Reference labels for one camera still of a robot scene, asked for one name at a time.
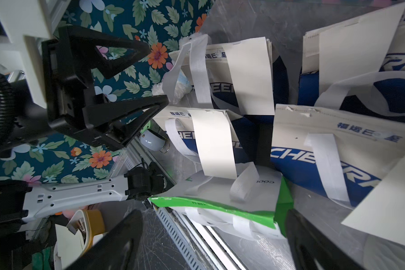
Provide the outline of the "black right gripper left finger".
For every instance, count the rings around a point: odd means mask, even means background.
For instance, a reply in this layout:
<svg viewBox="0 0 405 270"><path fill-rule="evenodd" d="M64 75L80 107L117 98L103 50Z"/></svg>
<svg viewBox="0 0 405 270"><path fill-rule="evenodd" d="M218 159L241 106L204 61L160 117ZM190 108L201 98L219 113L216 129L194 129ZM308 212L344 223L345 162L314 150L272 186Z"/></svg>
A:
<svg viewBox="0 0 405 270"><path fill-rule="evenodd" d="M133 269L143 230L142 213L139 210L133 210L88 252L72 263L68 269Z"/></svg>

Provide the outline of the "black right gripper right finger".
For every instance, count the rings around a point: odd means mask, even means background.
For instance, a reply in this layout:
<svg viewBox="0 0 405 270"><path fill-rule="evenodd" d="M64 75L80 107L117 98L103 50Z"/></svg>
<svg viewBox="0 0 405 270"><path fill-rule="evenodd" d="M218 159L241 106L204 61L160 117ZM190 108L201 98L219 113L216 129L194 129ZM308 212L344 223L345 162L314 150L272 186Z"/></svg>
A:
<svg viewBox="0 0 405 270"><path fill-rule="evenodd" d="M362 270L297 210L288 211L286 235L297 270Z"/></svg>

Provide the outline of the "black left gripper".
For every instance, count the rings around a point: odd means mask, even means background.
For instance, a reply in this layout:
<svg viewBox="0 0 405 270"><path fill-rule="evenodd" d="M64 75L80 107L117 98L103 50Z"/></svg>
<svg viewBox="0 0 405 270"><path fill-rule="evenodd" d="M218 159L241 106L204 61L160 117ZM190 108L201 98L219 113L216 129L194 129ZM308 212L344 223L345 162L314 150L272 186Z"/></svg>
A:
<svg viewBox="0 0 405 270"><path fill-rule="evenodd" d="M90 146L127 146L168 104L166 95L96 104L90 71L112 78L151 52L142 41L79 26L59 28L59 39L42 42L47 120L65 135L84 135Z"/></svg>

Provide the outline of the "green white takeout bag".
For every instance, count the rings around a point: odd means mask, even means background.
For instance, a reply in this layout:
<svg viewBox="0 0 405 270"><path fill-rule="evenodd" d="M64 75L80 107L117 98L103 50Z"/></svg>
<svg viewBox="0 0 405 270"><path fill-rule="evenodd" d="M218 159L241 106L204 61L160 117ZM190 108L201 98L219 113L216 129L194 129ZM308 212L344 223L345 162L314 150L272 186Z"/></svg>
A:
<svg viewBox="0 0 405 270"><path fill-rule="evenodd" d="M149 200L243 239L284 239L294 200L282 173L253 162L237 164L236 170L234 180L199 171Z"/></svg>

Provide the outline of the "white receipt bag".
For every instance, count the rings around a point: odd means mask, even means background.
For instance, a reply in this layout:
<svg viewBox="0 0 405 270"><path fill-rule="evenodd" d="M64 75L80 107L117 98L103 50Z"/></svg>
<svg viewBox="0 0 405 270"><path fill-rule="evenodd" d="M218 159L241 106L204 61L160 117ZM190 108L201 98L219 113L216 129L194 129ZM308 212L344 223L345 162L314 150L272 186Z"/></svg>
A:
<svg viewBox="0 0 405 270"><path fill-rule="evenodd" d="M274 115L272 63L267 39L251 38L222 47L242 115Z"/></svg>
<svg viewBox="0 0 405 270"><path fill-rule="evenodd" d="M230 120L223 110L189 109L196 147L206 176L237 177Z"/></svg>
<svg viewBox="0 0 405 270"><path fill-rule="evenodd" d="M342 221L342 225L405 245L405 157Z"/></svg>

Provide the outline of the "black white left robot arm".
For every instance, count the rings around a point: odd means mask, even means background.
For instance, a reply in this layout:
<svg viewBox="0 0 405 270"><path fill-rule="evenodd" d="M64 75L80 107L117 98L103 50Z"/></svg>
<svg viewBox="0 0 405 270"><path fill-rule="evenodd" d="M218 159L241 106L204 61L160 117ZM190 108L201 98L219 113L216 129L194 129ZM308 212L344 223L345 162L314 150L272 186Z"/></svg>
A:
<svg viewBox="0 0 405 270"><path fill-rule="evenodd" d="M0 180L0 226L22 225L67 210L104 201L145 200L164 191L165 182L151 168L137 165L117 177L105 167L113 152L127 146L168 105L165 95L109 101L96 92L92 70L111 78L147 58L167 58L159 42L115 38L95 30L67 26L59 39L42 43L47 106L34 103L26 81L0 77L0 155L13 146L61 133L94 148L76 168L92 167L96 179L83 182L63 175L64 164L50 165L41 175L25 162Z"/></svg>

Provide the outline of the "yellow white storage bin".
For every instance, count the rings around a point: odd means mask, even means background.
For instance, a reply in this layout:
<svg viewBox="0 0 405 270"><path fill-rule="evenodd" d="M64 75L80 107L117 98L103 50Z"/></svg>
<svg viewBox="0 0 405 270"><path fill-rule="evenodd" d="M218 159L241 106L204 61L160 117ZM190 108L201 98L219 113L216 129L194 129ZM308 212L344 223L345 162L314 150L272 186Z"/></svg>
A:
<svg viewBox="0 0 405 270"><path fill-rule="evenodd" d="M54 268L65 270L106 234L99 210L77 210L66 226L56 225Z"/></svg>

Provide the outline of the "white dome object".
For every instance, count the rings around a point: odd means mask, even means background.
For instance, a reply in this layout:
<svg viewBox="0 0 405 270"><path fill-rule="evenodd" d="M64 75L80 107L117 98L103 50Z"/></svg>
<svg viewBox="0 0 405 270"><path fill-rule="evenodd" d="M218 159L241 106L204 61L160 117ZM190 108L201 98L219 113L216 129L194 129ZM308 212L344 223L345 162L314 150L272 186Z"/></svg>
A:
<svg viewBox="0 0 405 270"><path fill-rule="evenodd" d="M168 149L167 141L164 137L151 129L146 129L139 138L140 143L151 151L165 153Z"/></svg>

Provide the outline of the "back left blue white bag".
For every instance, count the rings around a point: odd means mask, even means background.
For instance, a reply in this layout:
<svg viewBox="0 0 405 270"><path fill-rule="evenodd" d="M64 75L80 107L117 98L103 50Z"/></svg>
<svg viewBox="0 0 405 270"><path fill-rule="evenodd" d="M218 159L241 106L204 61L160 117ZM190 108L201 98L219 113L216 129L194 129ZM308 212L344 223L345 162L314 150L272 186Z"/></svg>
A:
<svg viewBox="0 0 405 270"><path fill-rule="evenodd" d="M286 66L267 39L272 63L274 109L289 101L289 79ZM167 95L175 106L201 109L230 110L242 115L232 84L223 45L211 44L207 34L193 34L182 38L180 48L171 53L172 67L162 81L152 88L154 95ZM257 122L268 122L274 115L242 115Z"/></svg>

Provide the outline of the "blue white bag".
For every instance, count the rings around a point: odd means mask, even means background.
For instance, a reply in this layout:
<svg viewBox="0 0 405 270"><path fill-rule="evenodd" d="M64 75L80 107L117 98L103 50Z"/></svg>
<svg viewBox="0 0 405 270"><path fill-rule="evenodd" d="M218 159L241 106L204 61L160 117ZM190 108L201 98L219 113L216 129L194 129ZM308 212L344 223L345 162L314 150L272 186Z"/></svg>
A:
<svg viewBox="0 0 405 270"><path fill-rule="evenodd" d="M258 127L233 111L168 106L154 120L207 176L235 179L236 164L256 159Z"/></svg>
<svg viewBox="0 0 405 270"><path fill-rule="evenodd" d="M356 207L405 156L405 123L278 104L270 160L290 182Z"/></svg>
<svg viewBox="0 0 405 270"><path fill-rule="evenodd" d="M289 79L286 66L267 39L272 63L274 109L289 101ZM152 88L154 95L167 95L175 106L201 109L230 110L242 115L232 84L223 45L211 44L207 34L193 34L182 38L180 48L171 53L172 67L162 81ZM242 115L257 122L268 122L274 115Z"/></svg>
<svg viewBox="0 0 405 270"><path fill-rule="evenodd" d="M405 3L307 32L298 104L405 123Z"/></svg>

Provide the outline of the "front left blue white bag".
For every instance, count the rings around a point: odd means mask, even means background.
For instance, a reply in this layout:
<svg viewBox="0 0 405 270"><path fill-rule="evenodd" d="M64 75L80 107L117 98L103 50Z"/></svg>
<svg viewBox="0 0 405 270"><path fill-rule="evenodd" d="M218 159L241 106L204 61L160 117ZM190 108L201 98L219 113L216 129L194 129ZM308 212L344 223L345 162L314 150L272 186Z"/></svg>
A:
<svg viewBox="0 0 405 270"><path fill-rule="evenodd" d="M207 176L235 179L236 164L256 159L258 127L233 111L168 106L154 120Z"/></svg>

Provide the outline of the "back right blue white bag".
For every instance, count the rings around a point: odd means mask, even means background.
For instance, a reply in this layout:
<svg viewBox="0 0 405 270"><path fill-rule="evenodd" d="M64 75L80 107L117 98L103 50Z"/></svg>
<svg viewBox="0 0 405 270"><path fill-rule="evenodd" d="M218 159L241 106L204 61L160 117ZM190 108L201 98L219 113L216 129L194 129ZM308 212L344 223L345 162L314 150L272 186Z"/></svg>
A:
<svg viewBox="0 0 405 270"><path fill-rule="evenodd" d="M405 123L405 3L307 32L298 104Z"/></svg>

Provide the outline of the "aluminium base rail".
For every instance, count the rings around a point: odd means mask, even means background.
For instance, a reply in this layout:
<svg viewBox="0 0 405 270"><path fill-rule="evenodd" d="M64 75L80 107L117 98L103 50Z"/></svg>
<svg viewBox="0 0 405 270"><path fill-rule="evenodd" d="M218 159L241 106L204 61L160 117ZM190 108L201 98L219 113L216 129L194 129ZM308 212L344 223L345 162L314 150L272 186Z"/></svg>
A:
<svg viewBox="0 0 405 270"><path fill-rule="evenodd" d="M166 154L155 153L132 141L131 154L139 154L148 163L155 163L169 185L175 185L201 166L185 158L175 156L173 149ZM156 211L168 235L172 238L183 258L192 270L244 270L246 267L220 235L211 227L191 221L184 214L170 208L150 204Z"/></svg>

